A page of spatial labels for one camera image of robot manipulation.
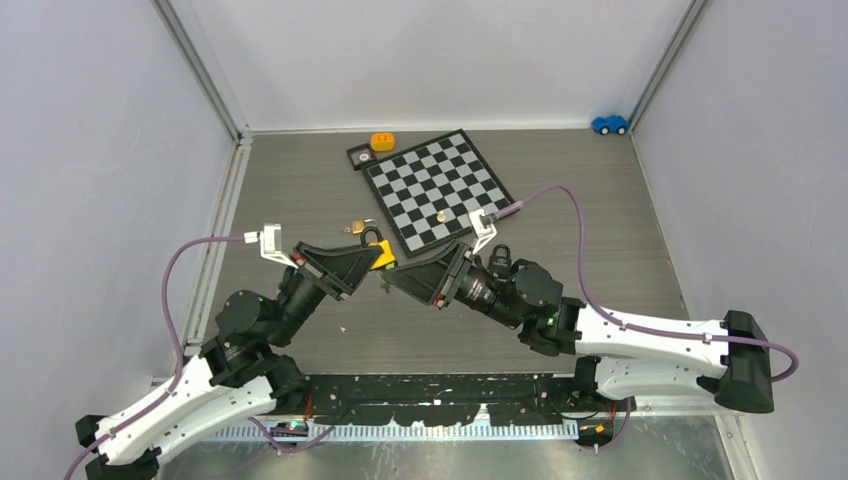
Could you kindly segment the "yellow padlock black shackle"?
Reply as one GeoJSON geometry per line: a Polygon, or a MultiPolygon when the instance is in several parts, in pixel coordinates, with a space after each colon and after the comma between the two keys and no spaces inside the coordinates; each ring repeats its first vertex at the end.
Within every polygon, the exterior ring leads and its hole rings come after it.
{"type": "Polygon", "coordinates": [[[393,269],[397,266],[397,259],[389,241],[384,238],[382,232],[377,227],[365,227],[359,234],[359,237],[363,246],[379,247],[381,250],[380,255],[371,267],[372,271],[393,269]]]}

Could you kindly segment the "small brass padlock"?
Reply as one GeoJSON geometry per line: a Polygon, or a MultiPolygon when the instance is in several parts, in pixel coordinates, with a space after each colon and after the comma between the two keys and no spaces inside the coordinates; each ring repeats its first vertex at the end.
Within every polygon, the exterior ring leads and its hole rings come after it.
{"type": "Polygon", "coordinates": [[[362,233],[369,227],[376,227],[377,222],[374,219],[353,220],[349,226],[342,229],[343,233],[357,235],[362,233]]]}

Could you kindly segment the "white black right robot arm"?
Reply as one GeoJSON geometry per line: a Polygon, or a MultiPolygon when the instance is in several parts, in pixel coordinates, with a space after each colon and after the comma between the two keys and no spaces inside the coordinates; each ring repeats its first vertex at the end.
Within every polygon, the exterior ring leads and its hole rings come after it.
{"type": "Polygon", "coordinates": [[[755,318],[730,310],[717,320],[675,320],[567,297],[538,263],[504,245],[487,263],[455,242],[436,256],[384,272],[384,281],[425,305],[461,303],[517,333],[545,356],[577,358],[574,403],[596,410],[641,395],[707,396],[735,411],[774,411],[767,340],[755,318]]]}

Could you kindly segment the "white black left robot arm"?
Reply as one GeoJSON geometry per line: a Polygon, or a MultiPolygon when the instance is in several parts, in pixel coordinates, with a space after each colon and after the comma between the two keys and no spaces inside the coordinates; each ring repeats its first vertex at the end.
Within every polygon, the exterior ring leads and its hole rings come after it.
{"type": "Polygon", "coordinates": [[[289,345],[325,298],[349,298],[383,250],[300,242],[286,253],[267,232],[244,240],[257,244],[263,259],[284,265],[277,295],[233,293],[215,318],[217,335],[198,354],[179,357],[170,380],[118,413],[80,418],[79,444],[95,456],[85,467],[87,478],[153,479],[174,456],[222,427],[266,413],[293,414],[305,405],[305,375],[275,348],[289,345]]]}

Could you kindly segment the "black white chessboard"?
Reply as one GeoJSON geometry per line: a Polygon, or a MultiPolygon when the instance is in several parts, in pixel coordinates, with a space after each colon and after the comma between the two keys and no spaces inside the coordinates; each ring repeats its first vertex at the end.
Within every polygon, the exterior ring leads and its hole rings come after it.
{"type": "Polygon", "coordinates": [[[495,213],[515,202],[462,129],[364,165],[360,171],[397,242],[409,257],[472,231],[468,213],[495,213]],[[437,220],[444,211],[446,221],[437,220]]]}

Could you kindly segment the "small black square tray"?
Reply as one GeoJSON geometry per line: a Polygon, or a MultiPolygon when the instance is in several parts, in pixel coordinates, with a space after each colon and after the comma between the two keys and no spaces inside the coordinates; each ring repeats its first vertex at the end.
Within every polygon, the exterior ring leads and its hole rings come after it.
{"type": "Polygon", "coordinates": [[[377,159],[376,152],[369,143],[363,143],[347,149],[346,157],[354,171],[359,171],[364,165],[377,159]]]}

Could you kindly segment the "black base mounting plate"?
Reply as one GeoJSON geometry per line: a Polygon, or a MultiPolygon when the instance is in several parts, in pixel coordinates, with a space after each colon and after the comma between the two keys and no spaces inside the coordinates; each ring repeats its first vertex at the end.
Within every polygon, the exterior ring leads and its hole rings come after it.
{"type": "Polygon", "coordinates": [[[307,382],[311,413],[325,425],[466,426],[483,414],[492,426],[534,426],[628,410],[555,374],[315,374],[307,382]]]}

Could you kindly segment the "orange toy block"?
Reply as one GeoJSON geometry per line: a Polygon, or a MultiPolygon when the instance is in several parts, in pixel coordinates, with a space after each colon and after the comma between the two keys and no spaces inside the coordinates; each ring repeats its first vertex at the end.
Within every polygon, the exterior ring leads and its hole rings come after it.
{"type": "Polygon", "coordinates": [[[375,152],[389,152],[396,147],[396,138],[391,132],[376,132],[371,135],[369,145],[375,152]]]}

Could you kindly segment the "blue toy car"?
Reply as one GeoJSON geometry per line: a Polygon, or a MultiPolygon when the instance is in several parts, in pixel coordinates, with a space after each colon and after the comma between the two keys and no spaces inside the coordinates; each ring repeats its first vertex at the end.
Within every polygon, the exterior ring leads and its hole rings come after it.
{"type": "Polygon", "coordinates": [[[621,115],[599,116],[592,120],[591,128],[599,135],[625,135],[630,131],[630,122],[621,115]]]}

